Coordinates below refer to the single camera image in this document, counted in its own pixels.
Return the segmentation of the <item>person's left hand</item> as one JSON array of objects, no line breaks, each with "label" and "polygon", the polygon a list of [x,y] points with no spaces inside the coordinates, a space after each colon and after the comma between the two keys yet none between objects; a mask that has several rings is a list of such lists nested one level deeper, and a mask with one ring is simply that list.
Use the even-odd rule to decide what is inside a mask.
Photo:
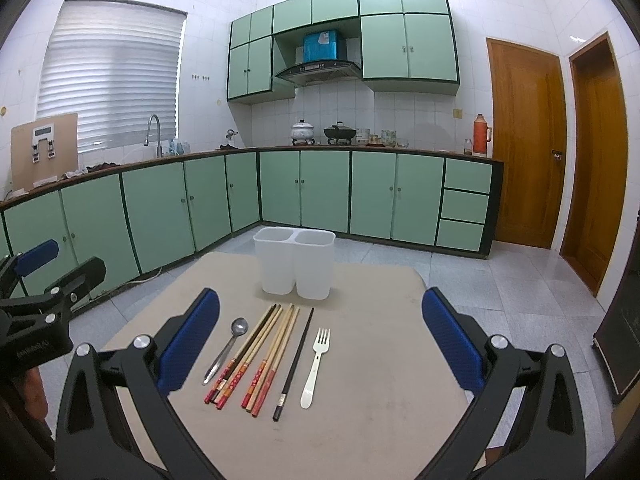
[{"label": "person's left hand", "polygon": [[14,379],[14,385],[23,400],[26,414],[35,422],[47,426],[49,405],[39,368],[26,370],[22,376]]}]

